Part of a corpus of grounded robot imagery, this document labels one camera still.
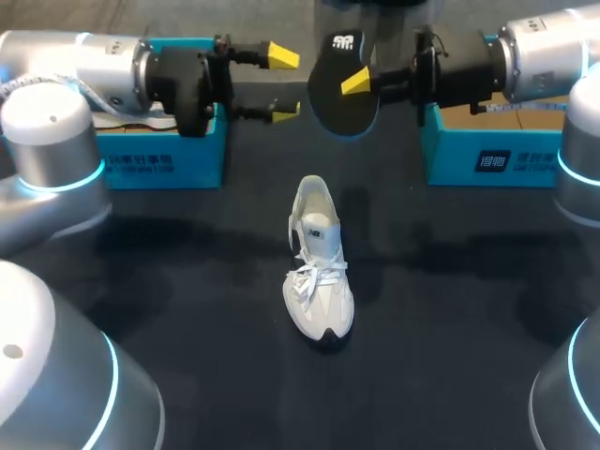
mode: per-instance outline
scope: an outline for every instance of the glowing blue light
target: glowing blue light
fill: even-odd
[[[109,400],[106,403],[106,408],[104,409],[104,413],[100,417],[100,421],[96,425],[96,429],[90,436],[90,439],[85,443],[82,450],[92,450],[94,445],[98,442],[102,431],[106,427],[107,422],[109,421],[109,417],[111,417],[111,412],[113,411],[114,401],[116,400],[116,390],[119,384],[119,363],[116,360],[116,351],[114,350],[113,344],[111,340],[104,335],[106,342],[109,344],[109,349],[111,350],[112,357],[112,384],[111,384],[111,392],[109,393]]]
[[[569,175],[571,175],[573,178],[575,178],[576,180],[580,181],[581,183],[585,183],[586,185],[592,185],[592,186],[600,186],[600,181],[595,181],[595,180],[591,180],[590,178],[586,178],[585,176],[582,176],[576,172],[573,172],[571,169],[569,169],[568,167],[566,167],[566,164],[564,164],[563,159],[561,158],[561,151],[559,150],[559,154],[557,156],[557,159],[559,161],[559,165],[561,166],[561,168],[568,173]]]
[[[51,194],[57,194],[60,192],[67,192],[68,190],[73,190],[77,188],[81,188],[82,186],[88,185],[94,180],[96,180],[99,176],[104,172],[104,168],[106,167],[106,162],[104,159],[100,160],[100,165],[97,166],[97,169],[89,176],[86,176],[83,180],[71,183],[70,185],[64,186],[56,186],[56,187],[41,187],[41,186],[33,186],[27,183],[25,180],[21,179],[21,183],[25,185],[26,188],[37,191],[37,192],[48,192]]]
[[[581,395],[581,392],[579,391],[578,382],[575,379],[575,369],[573,368],[573,349],[575,348],[575,340],[578,337],[579,330],[581,329],[581,327],[583,326],[583,324],[586,321],[587,321],[587,319],[585,321],[583,321],[583,323],[575,331],[575,333],[573,334],[573,337],[571,337],[571,342],[569,343],[569,354],[567,356],[567,361],[568,361],[568,366],[569,366],[569,378],[571,379],[571,385],[573,386],[573,391],[575,392],[575,397],[577,398],[577,401],[579,402],[579,406],[581,407],[581,409],[583,410],[583,413],[586,415],[586,417],[592,424],[592,427],[598,432],[598,434],[600,434],[600,424],[598,424],[596,419],[593,417],[593,414],[590,411],[590,408],[588,408],[588,405],[586,405],[585,400],[583,399],[583,396]]]

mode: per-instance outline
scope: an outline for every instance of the insole logo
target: insole logo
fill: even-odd
[[[334,49],[352,50],[354,47],[354,36],[334,37]]]
[[[321,234],[321,232],[319,230],[309,229],[308,230],[308,235],[312,236],[312,237],[316,237],[317,239],[322,239],[323,238],[323,236],[322,236],[322,234]]]

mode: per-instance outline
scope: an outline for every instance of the white shoelace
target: white shoelace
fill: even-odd
[[[343,275],[342,271],[348,268],[347,262],[339,262],[341,257],[341,246],[337,249],[334,257],[323,263],[323,260],[308,259],[306,251],[302,248],[300,254],[296,256],[299,260],[306,263],[296,270],[292,270],[288,275],[293,277],[293,288],[298,293],[300,301],[305,303],[305,308],[310,305],[312,294],[318,286],[327,286],[338,284]]]

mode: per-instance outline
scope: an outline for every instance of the white cable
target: white cable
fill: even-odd
[[[483,105],[486,113],[506,113],[519,110],[544,110],[544,111],[566,111],[565,103],[544,103],[537,101],[525,101],[523,103],[509,103],[506,105]]]
[[[25,87],[31,84],[38,83],[60,83],[71,87],[76,87],[80,93],[85,94],[96,103],[99,108],[101,108],[104,112],[118,117],[123,120],[136,121],[143,118],[148,117],[170,117],[164,111],[160,110],[151,110],[150,112],[144,115],[133,115],[127,114],[125,112],[120,112],[116,110],[113,106],[111,106],[106,100],[104,100],[101,96],[99,96],[90,86],[88,86],[85,82],[82,82],[80,79],[76,77],[71,77],[68,75],[31,75],[26,74],[10,82],[5,82],[0,85],[0,97],[3,100],[6,100],[10,94],[21,87]]]

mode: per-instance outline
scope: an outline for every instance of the sneaker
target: sneaker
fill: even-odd
[[[308,338],[333,343],[350,331],[354,318],[341,246],[339,218],[329,189],[316,175],[303,178],[288,228],[297,268],[283,283],[293,322]]]

